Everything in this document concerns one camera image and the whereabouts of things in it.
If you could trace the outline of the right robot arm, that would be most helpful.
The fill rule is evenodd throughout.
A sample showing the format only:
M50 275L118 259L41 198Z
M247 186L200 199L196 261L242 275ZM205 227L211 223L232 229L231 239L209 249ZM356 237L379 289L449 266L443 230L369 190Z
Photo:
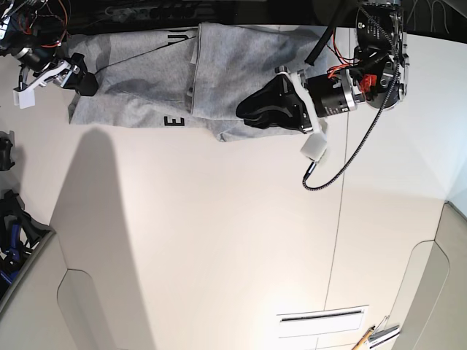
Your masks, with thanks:
M99 84L85 56L67 55L63 49L71 18L70 1L1 2L1 56L20 63L17 100L32 98L37 87L50 82L80 96L96 94Z

